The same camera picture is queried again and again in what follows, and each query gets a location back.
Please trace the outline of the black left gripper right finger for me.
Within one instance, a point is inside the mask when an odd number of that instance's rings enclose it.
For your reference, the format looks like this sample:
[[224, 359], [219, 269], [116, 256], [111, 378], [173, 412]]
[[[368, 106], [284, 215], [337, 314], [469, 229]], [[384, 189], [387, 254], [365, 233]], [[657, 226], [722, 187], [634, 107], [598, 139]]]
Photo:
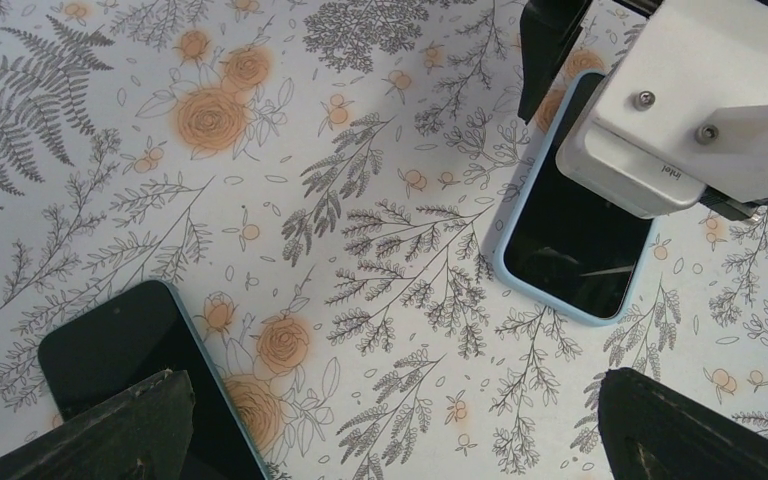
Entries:
[[615, 479], [768, 479], [768, 438], [631, 368], [605, 372], [597, 427]]

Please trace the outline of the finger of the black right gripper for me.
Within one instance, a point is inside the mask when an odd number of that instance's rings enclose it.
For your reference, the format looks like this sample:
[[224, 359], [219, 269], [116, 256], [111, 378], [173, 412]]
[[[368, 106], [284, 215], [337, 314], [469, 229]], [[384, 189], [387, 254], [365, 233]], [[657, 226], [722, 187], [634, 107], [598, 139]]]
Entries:
[[570, 54], [590, 0], [527, 1], [519, 20], [523, 88], [518, 117], [528, 123]]

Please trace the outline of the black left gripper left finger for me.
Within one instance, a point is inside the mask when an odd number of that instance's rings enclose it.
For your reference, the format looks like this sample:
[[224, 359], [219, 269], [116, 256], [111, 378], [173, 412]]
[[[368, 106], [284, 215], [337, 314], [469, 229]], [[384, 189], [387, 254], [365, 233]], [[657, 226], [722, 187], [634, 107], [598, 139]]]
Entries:
[[0, 479], [177, 479], [193, 434], [185, 371], [160, 371], [0, 457]]

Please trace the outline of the black phone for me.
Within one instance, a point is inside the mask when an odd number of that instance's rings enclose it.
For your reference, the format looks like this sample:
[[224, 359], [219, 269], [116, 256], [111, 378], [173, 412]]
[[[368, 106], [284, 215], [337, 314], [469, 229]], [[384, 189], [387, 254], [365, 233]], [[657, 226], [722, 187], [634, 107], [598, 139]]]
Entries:
[[174, 287], [144, 281], [48, 333], [37, 359], [63, 420], [162, 370], [185, 371], [195, 394], [184, 479], [266, 479], [243, 426]]

